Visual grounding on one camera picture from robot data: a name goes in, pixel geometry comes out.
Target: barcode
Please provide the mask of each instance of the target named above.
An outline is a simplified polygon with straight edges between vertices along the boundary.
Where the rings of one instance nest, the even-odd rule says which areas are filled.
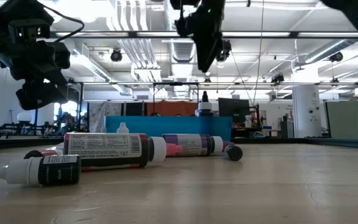
[[[138,136],[131,136],[132,153],[140,152],[140,141]]]

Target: table surface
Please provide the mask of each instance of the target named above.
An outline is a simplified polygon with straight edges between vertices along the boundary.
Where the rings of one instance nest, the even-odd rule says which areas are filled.
[[[0,223],[358,223],[358,149],[243,145],[244,157],[168,158],[57,187],[0,180]],[[35,148],[0,150],[0,167]]]

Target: computer monitor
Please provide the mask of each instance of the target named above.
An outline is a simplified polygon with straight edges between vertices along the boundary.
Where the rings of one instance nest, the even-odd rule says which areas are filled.
[[[218,98],[219,116],[233,118],[233,123],[244,123],[246,115],[250,115],[249,100]]]

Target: white label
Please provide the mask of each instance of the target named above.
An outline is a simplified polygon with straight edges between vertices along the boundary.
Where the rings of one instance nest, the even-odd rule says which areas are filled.
[[[68,153],[82,159],[140,157],[142,143],[138,134],[72,134]]]
[[[178,135],[178,145],[183,146],[183,152],[178,156],[203,156],[207,149],[203,148],[201,136],[199,134]]]
[[[58,163],[71,163],[77,162],[77,156],[45,156],[43,164],[58,164]]]

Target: gray partition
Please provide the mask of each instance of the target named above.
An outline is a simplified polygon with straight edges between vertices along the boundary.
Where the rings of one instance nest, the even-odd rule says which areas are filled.
[[[358,139],[358,101],[326,102],[328,128],[336,139]]]

